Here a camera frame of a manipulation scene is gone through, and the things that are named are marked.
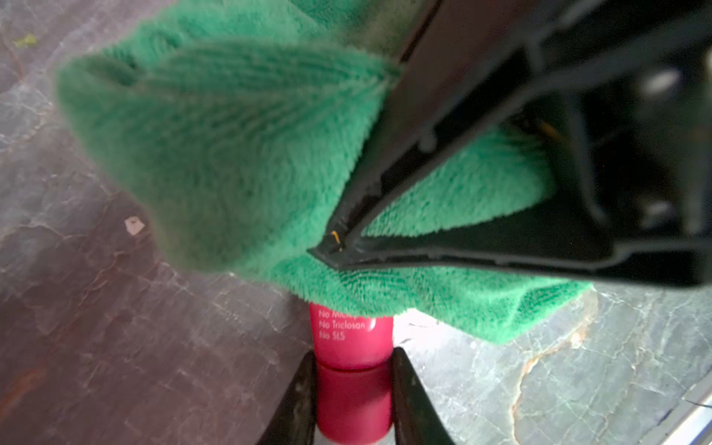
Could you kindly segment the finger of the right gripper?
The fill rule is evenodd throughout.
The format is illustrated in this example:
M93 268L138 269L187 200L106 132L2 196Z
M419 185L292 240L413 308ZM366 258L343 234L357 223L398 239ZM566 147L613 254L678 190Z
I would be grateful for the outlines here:
M323 250L518 250L711 230L708 1L441 1L404 52ZM414 240L367 235L387 205L523 114L556 192Z
M619 191L597 224L563 193L513 215L419 237L325 237L337 270L454 266L658 287L711 282L711 187Z

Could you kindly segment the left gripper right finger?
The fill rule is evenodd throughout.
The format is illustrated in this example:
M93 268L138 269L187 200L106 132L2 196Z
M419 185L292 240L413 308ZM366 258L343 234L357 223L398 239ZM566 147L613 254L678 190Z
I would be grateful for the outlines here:
M406 351L395 348L390 361L395 442L398 445L454 445Z

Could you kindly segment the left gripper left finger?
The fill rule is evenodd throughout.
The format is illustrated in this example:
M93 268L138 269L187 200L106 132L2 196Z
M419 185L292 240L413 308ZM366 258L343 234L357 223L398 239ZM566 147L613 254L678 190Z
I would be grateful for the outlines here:
M316 430L316 357L307 352L258 445L312 445Z

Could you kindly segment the pink toothpaste tube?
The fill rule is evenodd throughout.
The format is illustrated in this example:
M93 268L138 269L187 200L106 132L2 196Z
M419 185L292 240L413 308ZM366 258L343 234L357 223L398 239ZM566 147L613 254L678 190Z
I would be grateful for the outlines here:
M316 358L317 428L337 444L375 444L392 425L391 317L309 306Z

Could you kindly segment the green microfiber cloth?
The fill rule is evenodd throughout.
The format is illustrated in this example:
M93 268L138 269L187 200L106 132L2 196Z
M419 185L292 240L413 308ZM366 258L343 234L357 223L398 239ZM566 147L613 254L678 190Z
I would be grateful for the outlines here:
M506 343L584 282L455 267L339 272L311 255L401 75L421 1L180 1L68 61L59 107L176 266L341 313L416 309Z

